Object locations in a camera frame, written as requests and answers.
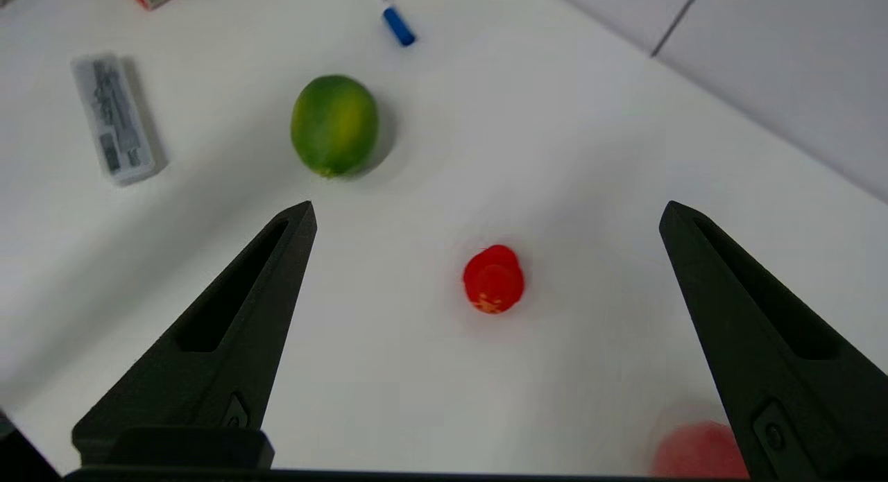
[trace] green lime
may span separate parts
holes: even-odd
[[[302,163],[325,178],[361,169],[378,131],[379,114],[372,94],[341,75],[315,78],[305,86],[289,126]]]

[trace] blue marker cap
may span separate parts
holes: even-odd
[[[400,15],[394,7],[387,8],[386,11],[383,12],[383,19],[386,20],[386,23],[389,25],[389,28],[391,28],[391,32],[394,33],[394,36],[398,38],[400,45],[409,46],[413,42],[416,42],[416,36],[413,36],[412,31],[407,27],[407,23],[400,18]]]

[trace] red tomato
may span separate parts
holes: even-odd
[[[494,245],[475,255],[463,273],[466,295],[486,314],[508,311],[524,293],[524,274],[514,251]]]

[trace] white table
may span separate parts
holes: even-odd
[[[264,431],[275,466],[644,473],[719,400],[657,232],[709,214],[888,368],[888,209],[559,0],[18,0],[0,10],[2,403],[58,469],[76,420],[263,224],[319,230]],[[129,55],[169,165],[99,172],[69,60]],[[302,86],[375,93],[391,153],[325,181]],[[506,317],[460,274],[505,242]]]

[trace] marker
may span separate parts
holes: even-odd
[[[383,4],[383,20],[386,21],[400,45],[409,46],[416,42],[416,36],[413,36],[413,31],[410,31],[410,28],[407,27],[407,21],[404,21],[400,14],[398,14],[398,9],[394,7],[394,2],[391,0],[378,1]]]

